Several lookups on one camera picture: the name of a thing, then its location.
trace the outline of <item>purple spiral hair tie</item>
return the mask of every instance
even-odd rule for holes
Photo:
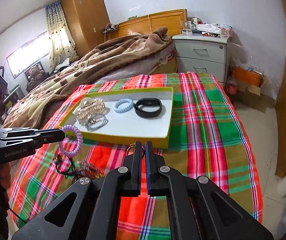
[[[64,125],[62,128],[62,131],[66,132],[67,130],[73,131],[76,134],[77,146],[74,151],[68,152],[67,150],[63,148],[63,142],[58,142],[58,148],[60,149],[62,154],[64,154],[65,156],[69,158],[73,158],[81,150],[81,147],[83,145],[83,136],[82,136],[81,131],[75,125],[71,125],[71,124]]]

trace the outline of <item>silver bangle bracelet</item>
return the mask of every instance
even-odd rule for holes
[[[92,127],[94,124],[101,122],[98,126]],[[96,131],[97,129],[102,128],[108,123],[108,120],[104,114],[96,114],[90,117],[86,124],[85,127],[88,131]]]

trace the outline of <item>brown blanket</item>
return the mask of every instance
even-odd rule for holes
[[[79,85],[93,84],[108,73],[169,46],[173,40],[166,33],[166,27],[159,27],[152,34],[125,36],[97,46],[73,67],[49,77],[33,89],[13,107],[3,128],[41,129]]]

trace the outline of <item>curtain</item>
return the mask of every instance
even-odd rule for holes
[[[49,72],[52,73],[60,62],[76,55],[75,42],[67,27],[60,1],[46,5],[45,11],[47,32],[52,41],[49,68]]]

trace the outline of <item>white nightstand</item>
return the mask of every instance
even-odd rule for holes
[[[201,34],[176,35],[178,72],[207,72],[225,85],[229,68],[229,37],[214,38]]]

